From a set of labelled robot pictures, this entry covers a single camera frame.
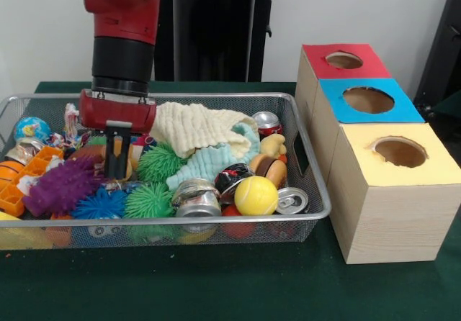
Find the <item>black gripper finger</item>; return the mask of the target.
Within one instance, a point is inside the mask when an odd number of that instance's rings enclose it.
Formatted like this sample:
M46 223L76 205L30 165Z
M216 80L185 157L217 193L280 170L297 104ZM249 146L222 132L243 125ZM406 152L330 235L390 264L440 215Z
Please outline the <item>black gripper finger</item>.
M114 154L115 138L107 137L105 149L105 176L110 179L116 179L117 157Z
M126 162L125 176L121 178L121 180L127 181L132 176L132 173L133 173L133 167L131 163L132 145L130 143L130 138L124 137L122 139L121 153L124 155L124 159Z

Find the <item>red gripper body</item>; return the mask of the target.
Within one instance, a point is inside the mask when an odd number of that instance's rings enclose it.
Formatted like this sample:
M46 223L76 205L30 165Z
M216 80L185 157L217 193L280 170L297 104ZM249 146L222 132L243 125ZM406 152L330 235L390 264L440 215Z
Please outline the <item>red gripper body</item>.
M151 97L97 94L84 89L79 97L83 126L95 130L128 128L133 135L149 133L156 118L156 102Z

